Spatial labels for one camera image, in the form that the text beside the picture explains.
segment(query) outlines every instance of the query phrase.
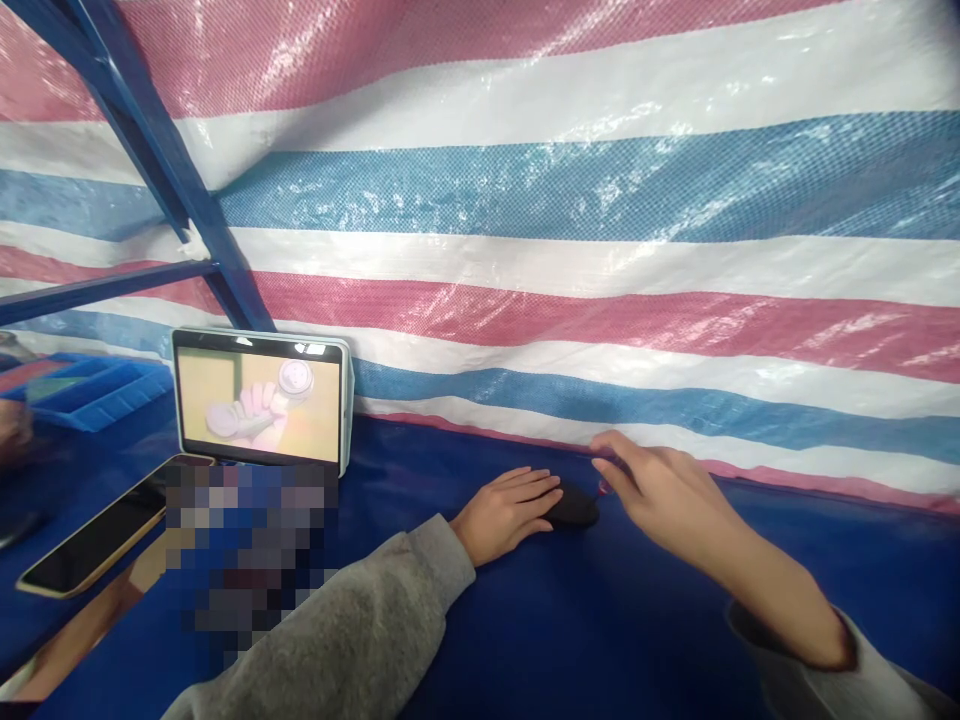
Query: tablet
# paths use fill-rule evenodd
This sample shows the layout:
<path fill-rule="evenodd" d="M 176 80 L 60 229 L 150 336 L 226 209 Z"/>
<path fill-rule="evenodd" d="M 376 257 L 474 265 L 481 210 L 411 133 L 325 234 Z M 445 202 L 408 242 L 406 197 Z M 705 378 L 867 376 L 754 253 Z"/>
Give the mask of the tablet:
<path fill-rule="evenodd" d="M 173 356 L 184 452 L 343 474 L 353 412 L 344 341 L 179 328 Z"/>

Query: pixelated area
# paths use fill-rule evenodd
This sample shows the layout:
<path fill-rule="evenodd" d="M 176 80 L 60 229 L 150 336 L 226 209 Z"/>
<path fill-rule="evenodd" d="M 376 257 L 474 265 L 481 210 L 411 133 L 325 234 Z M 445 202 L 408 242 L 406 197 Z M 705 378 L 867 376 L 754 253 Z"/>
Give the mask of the pixelated area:
<path fill-rule="evenodd" d="M 210 672 L 220 672 L 336 572 L 336 476 L 309 465 L 168 467 L 163 481 L 182 628 L 207 634 Z"/>

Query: black computer mouse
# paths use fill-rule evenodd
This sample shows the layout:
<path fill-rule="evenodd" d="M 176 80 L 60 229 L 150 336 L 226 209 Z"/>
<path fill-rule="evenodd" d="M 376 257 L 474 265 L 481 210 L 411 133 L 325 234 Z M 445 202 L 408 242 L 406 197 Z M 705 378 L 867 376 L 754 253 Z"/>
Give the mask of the black computer mouse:
<path fill-rule="evenodd" d="M 563 497 L 543 516 L 554 528 L 585 529 L 597 522 L 600 509 L 597 507 L 596 498 L 573 483 L 561 480 L 557 487 L 563 490 Z"/>

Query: left hand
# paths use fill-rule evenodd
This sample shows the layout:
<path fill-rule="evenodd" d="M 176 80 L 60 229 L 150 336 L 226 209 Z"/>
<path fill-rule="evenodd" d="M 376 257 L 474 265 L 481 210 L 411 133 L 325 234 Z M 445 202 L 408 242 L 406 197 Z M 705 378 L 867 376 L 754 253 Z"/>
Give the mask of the left hand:
<path fill-rule="evenodd" d="M 33 439 L 31 419 L 23 403 L 0 399 L 0 465 L 16 460 Z"/>
<path fill-rule="evenodd" d="M 559 484 L 560 478 L 550 475 L 549 470 L 525 467 L 504 473 L 480 488 L 450 521 L 473 566 L 506 555 L 534 533 L 553 530 L 541 515 L 560 502 L 563 491 L 557 489 Z"/>

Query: video on screen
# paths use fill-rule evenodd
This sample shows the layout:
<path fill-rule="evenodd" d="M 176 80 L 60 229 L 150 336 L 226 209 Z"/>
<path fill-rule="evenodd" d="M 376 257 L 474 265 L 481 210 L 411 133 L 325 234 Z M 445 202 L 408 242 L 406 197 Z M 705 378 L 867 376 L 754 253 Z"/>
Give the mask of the video on screen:
<path fill-rule="evenodd" d="M 187 440 L 336 462 L 336 363 L 179 348 Z"/>

